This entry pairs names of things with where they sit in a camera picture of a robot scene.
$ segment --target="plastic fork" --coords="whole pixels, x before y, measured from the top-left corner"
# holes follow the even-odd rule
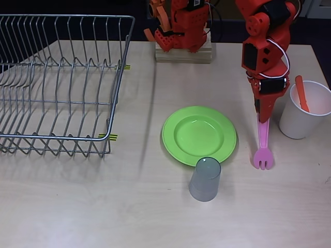
[[[256,169],[261,168],[262,170],[271,169],[274,164],[274,156],[268,148],[268,136],[269,136],[269,121],[265,123],[259,121],[258,115],[258,132],[260,148],[256,151],[253,162]]]

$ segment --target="plastic cup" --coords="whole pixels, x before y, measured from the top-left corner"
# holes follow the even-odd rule
[[[218,192],[221,165],[216,159],[202,158],[197,162],[190,181],[189,191],[199,201],[214,199]]]
[[[309,113],[301,108],[294,84],[279,123],[282,133],[294,139],[309,136],[331,114],[331,91],[327,87],[314,81],[304,81],[304,88]]]

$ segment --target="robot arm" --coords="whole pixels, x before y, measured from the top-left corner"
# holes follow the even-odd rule
[[[172,48],[196,52],[206,41],[204,27],[210,11],[209,0],[172,0],[171,23],[163,8],[164,1],[150,0],[151,15],[159,20],[160,25],[154,36],[146,29],[146,36],[158,42],[166,52]],[[242,67],[247,70],[260,122],[266,122],[275,101],[290,85],[290,62],[286,50],[290,44],[289,28],[299,11],[285,0],[235,2],[250,35],[243,42]],[[283,55],[287,65],[281,60]]]
[[[159,21],[154,39],[164,51],[183,48],[196,52],[206,42],[204,26],[209,12],[206,3],[209,0],[172,0],[170,23],[163,8],[164,0],[150,0],[151,16]],[[149,40],[153,40],[149,29],[144,32]]]
[[[247,70],[255,109],[266,122],[275,101],[290,85],[290,25],[298,14],[295,6],[282,0],[236,0],[250,37],[243,42],[242,67]],[[287,65],[281,60],[285,56]]]

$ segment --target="wooden block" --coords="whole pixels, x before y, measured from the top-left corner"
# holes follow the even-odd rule
[[[210,64],[212,62],[210,33],[207,34],[207,41],[196,53],[191,53],[188,49],[171,49],[169,52],[164,52],[155,42],[155,58],[156,62],[160,63]]]

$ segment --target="table surface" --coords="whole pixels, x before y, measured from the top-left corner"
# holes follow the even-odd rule
[[[0,154],[1,247],[328,247],[331,243],[331,119],[309,138],[278,129],[275,166],[251,165],[257,149],[253,95],[241,44],[214,44],[211,65],[156,64],[154,45],[132,42],[112,133],[101,160]],[[291,45],[291,83],[301,74],[326,85],[311,46]],[[203,105],[233,122],[238,142],[223,162],[217,197],[193,199],[193,168],[165,151],[160,131],[176,110]]]

